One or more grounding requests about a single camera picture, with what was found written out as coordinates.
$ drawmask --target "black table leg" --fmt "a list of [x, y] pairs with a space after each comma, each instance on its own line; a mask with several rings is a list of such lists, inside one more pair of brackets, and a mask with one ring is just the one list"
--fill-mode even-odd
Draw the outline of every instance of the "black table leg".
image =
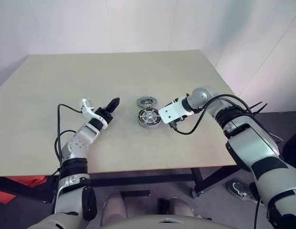
[[203, 180], [199, 168], [192, 168], [191, 172], [194, 176], [195, 188], [190, 191], [190, 196], [193, 198], [199, 197], [204, 191], [213, 188], [220, 182], [227, 181], [229, 176], [238, 170], [240, 170], [238, 166], [224, 166]]
[[51, 203], [53, 200], [53, 191], [39, 191], [35, 188], [28, 187], [6, 177], [0, 177], [0, 191], [7, 192], [16, 196], [40, 200], [44, 203]]

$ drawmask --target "beige tabletop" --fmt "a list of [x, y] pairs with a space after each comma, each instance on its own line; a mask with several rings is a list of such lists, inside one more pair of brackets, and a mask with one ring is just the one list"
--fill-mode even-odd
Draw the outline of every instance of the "beige tabletop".
[[[59, 165], [53, 143], [58, 103], [79, 109], [81, 98], [95, 108], [120, 97], [109, 127], [91, 146], [89, 172], [234, 165], [221, 128], [206, 115], [192, 135], [162, 124], [148, 130], [137, 123], [142, 96], [162, 108], [195, 88], [229, 86], [200, 51], [32, 55], [0, 87], [0, 176], [49, 175]], [[87, 120], [61, 111], [61, 130]], [[198, 115], [179, 124], [191, 130]], [[71, 134], [65, 134], [62, 144]]]

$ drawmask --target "beige pants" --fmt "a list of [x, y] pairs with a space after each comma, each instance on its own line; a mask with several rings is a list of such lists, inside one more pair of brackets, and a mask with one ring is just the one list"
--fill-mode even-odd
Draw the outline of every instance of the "beige pants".
[[[192, 208], [178, 198], [169, 200], [169, 212], [172, 215], [196, 217]], [[120, 194], [110, 195], [104, 205], [100, 226], [116, 223], [125, 218], [127, 218], [127, 209], [123, 198]]]

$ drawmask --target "white wall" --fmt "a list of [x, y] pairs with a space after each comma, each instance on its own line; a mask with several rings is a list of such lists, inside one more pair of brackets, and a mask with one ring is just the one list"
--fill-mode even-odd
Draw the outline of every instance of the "white wall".
[[249, 104], [296, 110], [296, 0], [0, 0], [0, 85], [28, 54], [190, 49]]

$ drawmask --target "table frame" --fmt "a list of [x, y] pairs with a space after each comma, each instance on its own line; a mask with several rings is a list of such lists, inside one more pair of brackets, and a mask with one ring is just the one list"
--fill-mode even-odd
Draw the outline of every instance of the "table frame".
[[[189, 174], [170, 174], [157, 176], [98, 178], [91, 180], [91, 187], [107, 187], [122, 185], [154, 184], [178, 181], [194, 181], [195, 186], [190, 190], [190, 196], [199, 197], [205, 191], [230, 179], [230, 175], [237, 172], [238, 166], [223, 166], [206, 179], [202, 178], [200, 168], [191, 168]], [[58, 186], [58, 176], [48, 176], [46, 183], [32, 188], [6, 177], [0, 177], [0, 191], [16, 196], [52, 203]]]

